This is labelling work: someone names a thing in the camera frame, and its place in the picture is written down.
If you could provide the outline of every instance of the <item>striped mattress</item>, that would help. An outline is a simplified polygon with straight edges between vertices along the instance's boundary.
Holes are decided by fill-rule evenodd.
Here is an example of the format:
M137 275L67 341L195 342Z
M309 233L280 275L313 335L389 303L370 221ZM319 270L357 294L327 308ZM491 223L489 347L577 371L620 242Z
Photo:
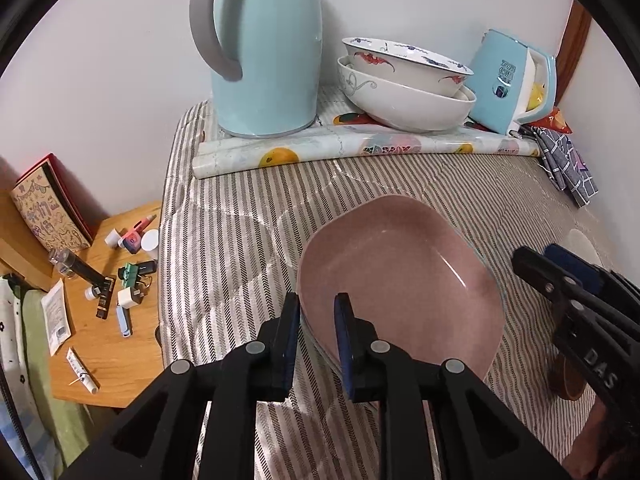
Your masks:
M557 350L546 300L511 271L514 248L541 251L577 228L605 267L610 248L588 208L556 191L524 156L364 156L263 168L196 180L191 159L209 108L180 120L162 201L160 327L164 364L204 364L254 339L296 288L298 259L322 225L384 194L440 212L487 262L504 292L506 325L486 384L558 459L584 425L594 393L553 396L546 379ZM293 388L283 404L260 403L257 479L378 477L377 414L354 405L310 335L298 335Z

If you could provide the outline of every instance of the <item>wooden door frame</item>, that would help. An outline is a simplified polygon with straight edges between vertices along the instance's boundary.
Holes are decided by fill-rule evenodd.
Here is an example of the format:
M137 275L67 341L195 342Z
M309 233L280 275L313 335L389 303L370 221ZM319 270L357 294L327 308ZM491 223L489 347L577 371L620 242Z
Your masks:
M574 76L589 35L591 21L592 18L587 9L578 0L574 0L556 57L556 72L558 73L556 105L562 99L571 78Z

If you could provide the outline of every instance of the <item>checkered towel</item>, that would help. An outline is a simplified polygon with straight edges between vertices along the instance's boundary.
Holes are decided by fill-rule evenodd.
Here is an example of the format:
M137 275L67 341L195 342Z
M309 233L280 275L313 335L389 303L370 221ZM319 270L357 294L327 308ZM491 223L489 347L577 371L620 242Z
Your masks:
M560 191L568 189L578 207L587 205L598 188L569 137L538 126L523 126L522 129L524 135L538 142L542 168L554 186Z

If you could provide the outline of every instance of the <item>white paper packet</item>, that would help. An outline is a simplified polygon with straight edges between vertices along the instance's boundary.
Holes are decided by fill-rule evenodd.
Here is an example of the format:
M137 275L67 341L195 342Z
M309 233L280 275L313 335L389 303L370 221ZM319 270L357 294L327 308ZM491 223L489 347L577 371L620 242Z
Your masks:
M71 329L66 318L65 288L62 279L51 287L40 303L49 341L49 353L53 355L58 351L60 345L71 337Z

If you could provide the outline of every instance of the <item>gray thermos handle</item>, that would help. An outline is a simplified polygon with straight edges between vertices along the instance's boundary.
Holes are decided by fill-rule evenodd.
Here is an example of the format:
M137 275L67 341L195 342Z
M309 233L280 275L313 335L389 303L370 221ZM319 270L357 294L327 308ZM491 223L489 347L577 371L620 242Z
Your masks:
M240 81L242 67L225 56L216 33L213 19L213 0L190 0L189 22L191 35L202 59L227 81Z

